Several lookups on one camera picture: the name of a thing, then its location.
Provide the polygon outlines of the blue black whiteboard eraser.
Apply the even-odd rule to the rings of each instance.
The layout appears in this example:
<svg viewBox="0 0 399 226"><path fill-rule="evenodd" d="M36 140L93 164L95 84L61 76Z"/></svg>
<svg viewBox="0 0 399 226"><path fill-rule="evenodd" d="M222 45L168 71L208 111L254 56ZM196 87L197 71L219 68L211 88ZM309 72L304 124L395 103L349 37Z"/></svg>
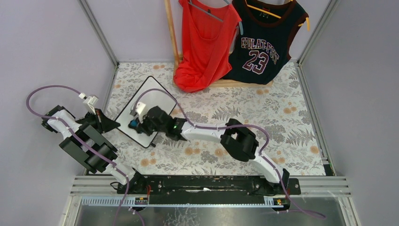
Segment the blue black whiteboard eraser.
<svg viewBox="0 0 399 226"><path fill-rule="evenodd" d="M132 120L129 124L128 127L131 129L137 129L140 125L140 121L138 119Z"/></svg>

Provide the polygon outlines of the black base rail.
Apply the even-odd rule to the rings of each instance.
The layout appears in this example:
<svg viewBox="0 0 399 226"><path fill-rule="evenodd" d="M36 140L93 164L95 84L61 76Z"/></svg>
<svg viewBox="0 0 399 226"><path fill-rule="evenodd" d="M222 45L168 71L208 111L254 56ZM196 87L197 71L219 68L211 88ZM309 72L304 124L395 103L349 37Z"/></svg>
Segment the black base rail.
<svg viewBox="0 0 399 226"><path fill-rule="evenodd" d="M140 176L132 186L118 182L110 184L118 194L153 196L234 197L265 196L285 201L288 195L300 195L301 187L296 178L289 178L287 185L272 184L262 176Z"/></svg>

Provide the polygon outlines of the white board black frame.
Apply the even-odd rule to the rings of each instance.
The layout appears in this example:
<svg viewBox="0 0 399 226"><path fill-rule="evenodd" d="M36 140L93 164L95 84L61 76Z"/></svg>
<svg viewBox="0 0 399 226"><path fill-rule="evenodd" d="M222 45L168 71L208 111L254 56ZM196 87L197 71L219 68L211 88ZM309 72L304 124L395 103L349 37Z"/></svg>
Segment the white board black frame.
<svg viewBox="0 0 399 226"><path fill-rule="evenodd" d="M135 130L128 127L130 121L134 119L134 117L130 114L131 108L141 94L144 95L139 101L146 104L147 108L158 106L168 114L171 114L176 106L176 103L169 96L170 93L153 76L149 76L138 87L138 89L129 96L128 102L123 105L121 112L115 119L116 122L120 123L118 130L143 148L148 148L151 146L154 138L157 135L157 132L154 132L152 135L148 136L144 133L138 134Z"/></svg>

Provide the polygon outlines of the red tank top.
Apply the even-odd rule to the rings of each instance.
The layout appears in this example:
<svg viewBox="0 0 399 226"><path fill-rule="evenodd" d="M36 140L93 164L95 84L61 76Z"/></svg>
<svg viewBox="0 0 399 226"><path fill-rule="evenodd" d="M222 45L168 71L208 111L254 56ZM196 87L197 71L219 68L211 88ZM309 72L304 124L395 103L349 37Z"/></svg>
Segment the red tank top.
<svg viewBox="0 0 399 226"><path fill-rule="evenodd" d="M208 10L223 22L191 6L188 0L179 4L182 13L182 51L175 76L177 87L188 93L201 91L223 78L231 69L229 52L241 20L234 6L212 8L199 0L193 4Z"/></svg>

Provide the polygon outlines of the yellow clothes hanger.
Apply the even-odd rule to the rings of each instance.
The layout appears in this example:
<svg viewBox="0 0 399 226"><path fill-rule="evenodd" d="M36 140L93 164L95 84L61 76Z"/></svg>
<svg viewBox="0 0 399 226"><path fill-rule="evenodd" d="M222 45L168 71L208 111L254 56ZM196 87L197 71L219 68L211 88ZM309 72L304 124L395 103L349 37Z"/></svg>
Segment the yellow clothes hanger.
<svg viewBox="0 0 399 226"><path fill-rule="evenodd" d="M281 19L281 16L276 15L276 14L270 12L270 11L263 10L263 8L257 8L257 7L255 7L255 6L249 5L248 2L247 2L247 0L245 0L245 4L246 4L246 6L247 6L248 8L255 9L255 10L260 11L260 12L262 12L262 13L265 13L265 14L271 15L271 16L273 16L273 17L275 17L275 18ZM306 22L307 31L310 31L310 30L311 30L311 24L310 24L309 17L306 17L305 22Z"/></svg>

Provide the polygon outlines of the wooden clothes rack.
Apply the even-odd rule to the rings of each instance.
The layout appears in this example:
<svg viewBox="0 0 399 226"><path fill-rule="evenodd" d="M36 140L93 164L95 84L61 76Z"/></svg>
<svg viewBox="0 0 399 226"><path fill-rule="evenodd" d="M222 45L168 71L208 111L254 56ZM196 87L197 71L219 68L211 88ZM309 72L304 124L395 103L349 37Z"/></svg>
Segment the wooden clothes rack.
<svg viewBox="0 0 399 226"><path fill-rule="evenodd" d="M166 15L167 15L167 21L168 21L168 27L169 27L169 34L170 34L170 39L171 39L171 44L172 44L172 50L173 50L173 55L174 55L174 70L173 70L173 84L176 87L175 83L175 76L176 76L176 70L180 64L180 62L183 59L183 53L179 52L178 47L179 45L177 44L176 41L176 33L175 33L175 27L174 27L174 21L173 21L173 12L172 12L172 7L171 7L171 2L170 0L164 0L165 3L165 10L166 10ZM212 84L209 85L209 88L254 88L254 87L272 87L273 81L270 81L267 84L255 84L255 83L243 83L239 81L234 81L234 80L217 80L213 82Z"/></svg>

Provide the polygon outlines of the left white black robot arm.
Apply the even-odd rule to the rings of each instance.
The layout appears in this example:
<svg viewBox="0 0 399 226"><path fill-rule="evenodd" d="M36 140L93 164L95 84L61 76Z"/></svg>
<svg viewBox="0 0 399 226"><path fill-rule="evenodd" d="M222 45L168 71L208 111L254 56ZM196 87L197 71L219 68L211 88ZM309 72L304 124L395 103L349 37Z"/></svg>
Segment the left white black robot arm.
<svg viewBox="0 0 399 226"><path fill-rule="evenodd" d="M60 148L89 172L113 175L122 186L132 186L140 178L134 168L118 159L117 148L103 136L120 123L106 117L100 109L77 120L58 105L42 117L42 126L60 133L63 136Z"/></svg>

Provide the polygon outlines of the black number 23 jersey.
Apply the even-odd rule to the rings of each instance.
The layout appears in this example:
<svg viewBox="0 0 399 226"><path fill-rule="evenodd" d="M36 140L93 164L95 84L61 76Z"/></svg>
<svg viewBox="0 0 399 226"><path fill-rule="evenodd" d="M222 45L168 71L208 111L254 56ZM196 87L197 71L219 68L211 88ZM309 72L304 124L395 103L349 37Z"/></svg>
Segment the black number 23 jersey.
<svg viewBox="0 0 399 226"><path fill-rule="evenodd" d="M241 18L244 34L238 34L233 52L229 55L232 69L225 80L267 84L291 59L289 50L301 24L309 15L296 1L272 5L247 0L249 5L270 11L281 19L248 8L244 0L232 2Z"/></svg>

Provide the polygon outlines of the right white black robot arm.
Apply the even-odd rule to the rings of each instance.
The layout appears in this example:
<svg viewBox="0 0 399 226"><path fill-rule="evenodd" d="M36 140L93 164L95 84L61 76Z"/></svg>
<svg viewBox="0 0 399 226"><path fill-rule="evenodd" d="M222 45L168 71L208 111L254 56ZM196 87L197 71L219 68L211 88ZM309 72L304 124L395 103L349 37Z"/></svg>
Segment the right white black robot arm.
<svg viewBox="0 0 399 226"><path fill-rule="evenodd" d="M253 125L241 124L236 119L229 119L221 125L194 123L187 118L173 118L155 106L146 113L136 113L128 126L138 134L147 136L162 132L175 141L204 140L220 143L232 158L251 163L268 182L287 185L289 180L290 174L286 169L263 155L263 147L259 146L255 133L251 131Z"/></svg>

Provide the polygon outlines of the grey clothes hanger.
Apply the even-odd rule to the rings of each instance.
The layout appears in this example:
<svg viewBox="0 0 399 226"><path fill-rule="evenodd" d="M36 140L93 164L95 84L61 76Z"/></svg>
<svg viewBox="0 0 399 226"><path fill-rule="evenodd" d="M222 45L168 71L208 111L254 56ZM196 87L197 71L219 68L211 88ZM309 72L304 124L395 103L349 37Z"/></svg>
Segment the grey clothes hanger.
<svg viewBox="0 0 399 226"><path fill-rule="evenodd" d="M207 15L209 15L209 16L215 18L216 20L218 20L218 21L220 21L220 22L223 22L223 20L222 20L221 18L219 18L219 17L213 15L213 14L212 14L211 12L209 12L208 10L205 10L205 9L203 9L203 8L201 8L201 7L199 7L199 6L197 6L196 4L193 4L192 0L189 0L188 3L189 3L191 6L197 8L198 10L204 12L205 14L207 14ZM242 21L241 21L241 20L238 21L238 30L239 30L239 33L240 33L241 35L244 34L243 25L242 25Z"/></svg>

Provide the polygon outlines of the floral table cloth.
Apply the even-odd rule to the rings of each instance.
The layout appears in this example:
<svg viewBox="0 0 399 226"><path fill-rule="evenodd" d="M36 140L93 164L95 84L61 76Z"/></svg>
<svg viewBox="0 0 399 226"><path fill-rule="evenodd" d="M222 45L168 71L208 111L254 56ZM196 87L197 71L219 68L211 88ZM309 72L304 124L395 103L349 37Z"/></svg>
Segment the floral table cloth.
<svg viewBox="0 0 399 226"><path fill-rule="evenodd" d="M173 63L120 64L107 116L115 118L144 80L152 76L178 100L180 105L172 116L187 115L191 121L214 124L234 118L251 125L260 145L265 139L260 131L263 128L270 136L263 153L277 165L292 176L325 175L294 63L287 63L270 87L208 88L193 94L174 86L173 68ZM142 174L257 174L250 163L233 159L214 142L173 141L160 133L153 141L154 147L143 148L116 129L105 137L119 150L120 159Z"/></svg>

